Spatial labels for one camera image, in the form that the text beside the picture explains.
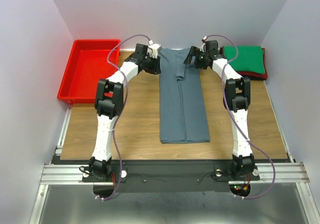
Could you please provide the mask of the blue-grey t-shirt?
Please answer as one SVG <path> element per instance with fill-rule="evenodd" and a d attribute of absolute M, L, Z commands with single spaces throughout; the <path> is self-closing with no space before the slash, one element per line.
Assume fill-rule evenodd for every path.
<path fill-rule="evenodd" d="M 160 51 L 160 141 L 164 144 L 210 141 L 200 71 L 184 60 L 189 49 Z"/>

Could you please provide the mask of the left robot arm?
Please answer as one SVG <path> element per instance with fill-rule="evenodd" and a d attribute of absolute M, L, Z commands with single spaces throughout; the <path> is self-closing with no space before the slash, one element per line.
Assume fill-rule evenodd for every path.
<path fill-rule="evenodd" d="M 100 79 L 97 84 L 94 107 L 97 112 L 97 135 L 95 147 L 89 160 L 87 173 L 100 181 L 111 177 L 113 130 L 125 106 L 124 88 L 141 71 L 158 75 L 161 73 L 161 45 L 148 42 L 137 44 L 132 53 L 118 70 L 108 78 Z"/>

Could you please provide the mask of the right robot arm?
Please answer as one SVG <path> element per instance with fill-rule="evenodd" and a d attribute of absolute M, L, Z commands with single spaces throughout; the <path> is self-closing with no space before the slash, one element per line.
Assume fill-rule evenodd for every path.
<path fill-rule="evenodd" d="M 202 39 L 200 48 L 192 46 L 183 62 L 196 68 L 210 68 L 222 81 L 223 104 L 231 119 L 233 135 L 231 176 L 242 179 L 255 169 L 248 131 L 248 108 L 251 101 L 251 81 L 242 77 L 229 64 L 216 40 Z"/>

